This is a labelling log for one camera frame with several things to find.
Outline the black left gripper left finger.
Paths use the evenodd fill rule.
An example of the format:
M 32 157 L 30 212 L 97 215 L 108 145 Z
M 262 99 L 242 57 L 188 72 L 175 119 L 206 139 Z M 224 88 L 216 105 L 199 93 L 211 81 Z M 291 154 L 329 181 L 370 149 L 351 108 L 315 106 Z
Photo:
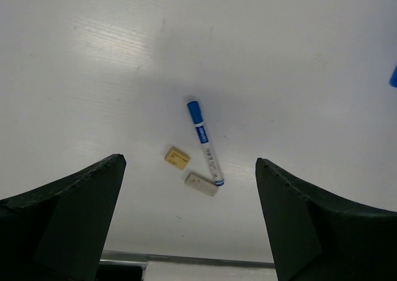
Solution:
M 94 280 L 127 162 L 113 154 L 1 200 L 1 280 Z

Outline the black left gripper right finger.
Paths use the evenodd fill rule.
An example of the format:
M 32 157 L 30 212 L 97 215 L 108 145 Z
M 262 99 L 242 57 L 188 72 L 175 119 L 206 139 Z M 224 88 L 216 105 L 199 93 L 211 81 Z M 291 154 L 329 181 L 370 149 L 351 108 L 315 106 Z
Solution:
M 395 280 L 396 213 L 340 197 L 273 162 L 256 182 L 279 280 Z

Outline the yellow eraser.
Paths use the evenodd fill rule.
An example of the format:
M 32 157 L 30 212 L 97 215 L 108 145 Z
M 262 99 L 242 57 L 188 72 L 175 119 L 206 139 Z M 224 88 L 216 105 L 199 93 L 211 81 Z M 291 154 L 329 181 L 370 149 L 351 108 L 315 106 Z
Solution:
M 165 155 L 164 160 L 179 170 L 184 170 L 190 161 L 190 156 L 179 148 L 172 146 Z

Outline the blue whiteboard marker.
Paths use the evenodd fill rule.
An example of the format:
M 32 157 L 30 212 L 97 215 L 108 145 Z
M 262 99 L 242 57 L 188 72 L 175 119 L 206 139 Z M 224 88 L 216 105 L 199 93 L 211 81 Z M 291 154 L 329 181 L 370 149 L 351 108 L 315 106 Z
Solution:
M 220 163 L 217 160 L 215 150 L 213 149 L 210 141 L 207 129 L 205 128 L 205 122 L 203 120 L 200 104 L 197 100 L 192 100 L 187 103 L 191 119 L 193 121 L 195 131 L 197 132 L 200 144 L 207 160 L 210 173 L 213 177 L 213 181 L 216 186 L 223 186 L 225 183 L 223 173 L 221 172 Z

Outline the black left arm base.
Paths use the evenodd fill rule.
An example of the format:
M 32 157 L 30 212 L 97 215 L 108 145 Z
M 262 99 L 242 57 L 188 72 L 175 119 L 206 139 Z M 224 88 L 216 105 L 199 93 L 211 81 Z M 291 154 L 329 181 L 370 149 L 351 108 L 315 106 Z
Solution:
M 136 265 L 100 264 L 95 281 L 142 281 L 145 269 Z

